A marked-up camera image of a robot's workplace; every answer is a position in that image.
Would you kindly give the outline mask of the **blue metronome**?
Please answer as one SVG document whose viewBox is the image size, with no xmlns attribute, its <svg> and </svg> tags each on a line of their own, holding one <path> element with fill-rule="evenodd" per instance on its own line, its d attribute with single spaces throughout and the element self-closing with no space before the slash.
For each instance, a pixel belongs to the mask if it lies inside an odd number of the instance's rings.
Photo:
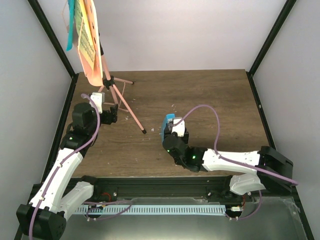
<svg viewBox="0 0 320 240">
<path fill-rule="evenodd" d="M 171 148 L 172 140 L 177 138 L 176 133 L 172 133 L 172 127 L 171 124 L 173 123 L 173 119 L 176 117 L 174 113 L 167 114 L 164 117 L 164 120 L 162 122 L 161 126 L 161 144 L 163 148 L 168 152 Z"/>
</svg>

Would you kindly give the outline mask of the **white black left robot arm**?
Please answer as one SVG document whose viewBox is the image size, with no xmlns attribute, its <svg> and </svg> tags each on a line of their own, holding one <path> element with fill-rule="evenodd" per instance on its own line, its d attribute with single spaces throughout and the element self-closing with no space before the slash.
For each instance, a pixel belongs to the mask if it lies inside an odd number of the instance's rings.
<svg viewBox="0 0 320 240">
<path fill-rule="evenodd" d="M 24 235 L 31 240 L 59 240 L 75 211 L 86 200 L 97 202 L 101 198 L 98 180 L 91 176 L 84 176 L 68 193 L 65 190 L 97 139 L 99 127 L 116 123 L 117 119 L 117 104 L 108 110 L 98 110 L 88 102 L 74 106 L 72 122 L 67 126 L 52 169 L 29 203 L 21 204 L 16 211 Z"/>
</svg>

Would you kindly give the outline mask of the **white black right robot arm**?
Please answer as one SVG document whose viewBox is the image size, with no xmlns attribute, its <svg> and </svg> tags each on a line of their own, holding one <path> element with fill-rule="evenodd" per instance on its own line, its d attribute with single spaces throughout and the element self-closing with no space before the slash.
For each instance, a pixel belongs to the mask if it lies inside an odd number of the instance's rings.
<svg viewBox="0 0 320 240">
<path fill-rule="evenodd" d="M 261 190 L 284 196 L 292 193 L 293 162 L 272 147 L 262 146 L 249 152 L 215 152 L 211 148 L 189 146 L 189 133 L 184 126 L 166 124 L 161 133 L 162 146 L 176 165 L 195 173 L 237 173 L 222 188 L 223 198 L 229 202 Z"/>
</svg>

